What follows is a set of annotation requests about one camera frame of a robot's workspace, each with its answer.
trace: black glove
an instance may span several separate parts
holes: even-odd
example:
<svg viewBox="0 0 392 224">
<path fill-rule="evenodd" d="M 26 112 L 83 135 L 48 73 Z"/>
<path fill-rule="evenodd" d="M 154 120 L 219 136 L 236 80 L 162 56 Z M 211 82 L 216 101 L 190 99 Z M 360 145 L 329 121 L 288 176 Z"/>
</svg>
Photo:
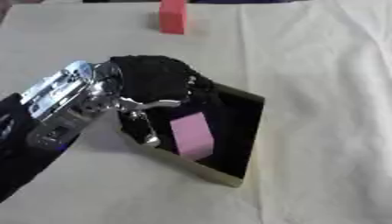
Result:
<svg viewBox="0 0 392 224">
<path fill-rule="evenodd" d="M 111 61 L 122 71 L 121 95 L 124 97 L 142 103 L 177 100 L 183 102 L 181 108 L 189 104 L 194 107 L 209 102 L 213 105 L 221 104 L 214 83 L 180 60 L 142 55 L 113 57 Z M 154 112 L 165 116 L 158 108 L 146 111 L 148 117 Z M 119 119 L 122 130 L 143 144 L 150 134 L 149 124 L 143 119 L 132 119 L 129 114 L 121 112 Z"/>
<path fill-rule="evenodd" d="M 42 172 L 62 151 L 28 147 L 26 137 L 35 121 L 12 94 L 0 101 L 0 202 Z"/>
</svg>

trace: silver metal part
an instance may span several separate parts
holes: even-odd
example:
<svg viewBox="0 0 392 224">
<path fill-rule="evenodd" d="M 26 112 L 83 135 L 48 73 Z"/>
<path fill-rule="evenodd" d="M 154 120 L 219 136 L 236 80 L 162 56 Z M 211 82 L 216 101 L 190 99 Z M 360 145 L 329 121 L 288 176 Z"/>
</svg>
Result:
<svg viewBox="0 0 392 224">
<path fill-rule="evenodd" d="M 78 60 L 53 76 L 44 78 L 22 93 L 21 103 L 27 105 L 37 127 L 27 137 L 32 147 L 62 150 L 90 123 L 108 109 L 135 112 L 135 119 L 145 119 L 150 134 L 145 143 L 160 144 L 155 130 L 143 112 L 156 107 L 177 107 L 181 101 L 162 100 L 143 104 L 123 98 L 123 75 L 110 61 L 90 64 Z"/>
</svg>

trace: red cube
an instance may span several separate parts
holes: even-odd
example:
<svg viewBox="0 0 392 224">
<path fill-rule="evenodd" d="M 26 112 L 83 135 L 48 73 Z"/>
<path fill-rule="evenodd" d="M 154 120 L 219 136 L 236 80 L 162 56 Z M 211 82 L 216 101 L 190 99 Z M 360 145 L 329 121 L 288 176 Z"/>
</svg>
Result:
<svg viewBox="0 0 392 224">
<path fill-rule="evenodd" d="M 186 29 L 185 0 L 161 0 L 159 29 L 164 33 L 184 34 Z"/>
</svg>

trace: open box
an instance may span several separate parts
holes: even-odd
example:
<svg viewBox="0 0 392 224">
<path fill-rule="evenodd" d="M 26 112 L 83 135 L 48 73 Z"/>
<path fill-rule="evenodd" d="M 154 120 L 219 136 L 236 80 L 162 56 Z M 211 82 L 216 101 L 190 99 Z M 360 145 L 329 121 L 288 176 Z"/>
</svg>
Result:
<svg viewBox="0 0 392 224">
<path fill-rule="evenodd" d="M 179 165 L 204 179 L 238 187 L 248 167 L 264 98 L 221 84 L 215 86 L 224 108 L 207 109 L 213 111 L 206 113 L 215 139 L 211 156 L 192 161 L 181 157 L 177 151 L 170 120 L 190 114 L 194 108 L 183 108 L 181 111 L 166 108 L 149 111 L 147 114 L 150 123 L 161 139 L 161 144 L 158 148 L 145 146 L 143 149 L 152 156 Z M 132 123 L 122 122 L 122 132 L 128 134 L 126 137 L 131 137 L 135 133 L 134 129 Z"/>
</svg>

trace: white tablecloth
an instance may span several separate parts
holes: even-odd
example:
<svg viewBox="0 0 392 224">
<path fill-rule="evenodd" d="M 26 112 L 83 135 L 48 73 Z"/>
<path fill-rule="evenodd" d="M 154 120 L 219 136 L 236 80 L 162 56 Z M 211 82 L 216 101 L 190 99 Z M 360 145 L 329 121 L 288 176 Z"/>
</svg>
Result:
<svg viewBox="0 0 392 224">
<path fill-rule="evenodd" d="M 73 60 L 164 54 L 267 104 L 239 189 L 136 153 L 107 114 L 0 205 L 0 223 L 391 223 L 389 2 L 189 5 L 185 36 L 157 32 L 156 3 L 13 7 L 2 96 Z"/>
</svg>

